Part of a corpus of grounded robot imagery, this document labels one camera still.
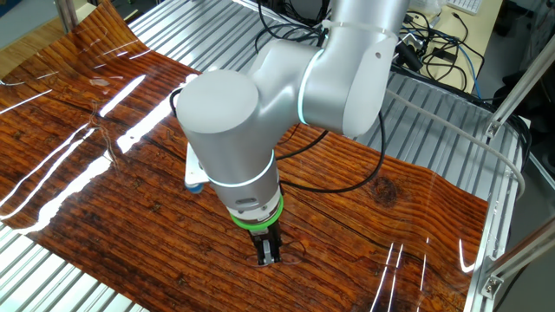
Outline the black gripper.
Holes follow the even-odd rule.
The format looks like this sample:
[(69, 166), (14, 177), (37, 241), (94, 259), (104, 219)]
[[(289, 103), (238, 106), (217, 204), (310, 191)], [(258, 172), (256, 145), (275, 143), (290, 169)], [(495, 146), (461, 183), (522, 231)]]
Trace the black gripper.
[(258, 264), (268, 265), (280, 262), (282, 239), (279, 224), (272, 224), (261, 231), (249, 231), (249, 234), (257, 251)]

